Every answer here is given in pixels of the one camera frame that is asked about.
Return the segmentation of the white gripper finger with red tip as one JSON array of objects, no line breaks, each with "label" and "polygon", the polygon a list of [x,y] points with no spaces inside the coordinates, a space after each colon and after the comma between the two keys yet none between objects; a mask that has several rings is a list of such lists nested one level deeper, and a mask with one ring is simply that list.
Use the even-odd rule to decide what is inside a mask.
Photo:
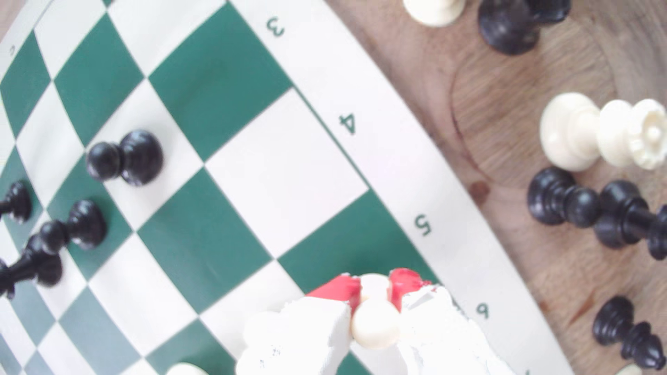
[{"label": "white gripper finger with red tip", "polygon": [[340,274],[280,311],[246,321],[236,374],[336,374],[352,342],[361,279]]},{"label": "white gripper finger with red tip", "polygon": [[391,270],[389,281],[407,374],[513,374],[445,286],[408,268]]}]

